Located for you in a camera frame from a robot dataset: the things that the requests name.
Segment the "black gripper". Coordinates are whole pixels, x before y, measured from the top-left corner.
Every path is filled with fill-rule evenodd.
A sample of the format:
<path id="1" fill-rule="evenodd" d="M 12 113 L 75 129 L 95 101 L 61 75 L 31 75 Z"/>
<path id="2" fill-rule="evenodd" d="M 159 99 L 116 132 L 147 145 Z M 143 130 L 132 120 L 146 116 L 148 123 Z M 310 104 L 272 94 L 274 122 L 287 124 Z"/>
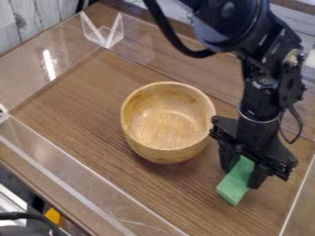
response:
<path id="1" fill-rule="evenodd" d="M 251 189 L 259 189 L 268 176 L 287 181 L 298 165 L 298 158 L 280 142 L 276 132 L 276 121 L 259 123 L 243 117 L 212 117 L 210 136 L 219 144 L 220 167 L 230 172 L 240 156 L 252 160 L 255 168 L 247 185 Z"/>

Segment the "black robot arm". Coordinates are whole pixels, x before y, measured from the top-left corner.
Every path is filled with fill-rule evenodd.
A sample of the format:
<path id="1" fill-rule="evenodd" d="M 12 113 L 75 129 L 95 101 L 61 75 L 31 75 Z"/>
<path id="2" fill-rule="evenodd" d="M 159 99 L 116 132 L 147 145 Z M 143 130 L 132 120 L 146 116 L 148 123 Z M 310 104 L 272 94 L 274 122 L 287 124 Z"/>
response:
<path id="1" fill-rule="evenodd" d="M 254 161 L 247 187 L 258 189 L 270 176 L 288 180 L 298 159 L 286 148 L 283 115 L 307 90 L 302 77 L 304 48 L 290 25 L 271 10 L 270 0 L 180 0 L 192 10 L 199 41 L 212 53 L 234 53 L 242 62 L 244 90 L 239 117 L 215 115 L 220 165 L 231 171 L 240 157 Z"/>

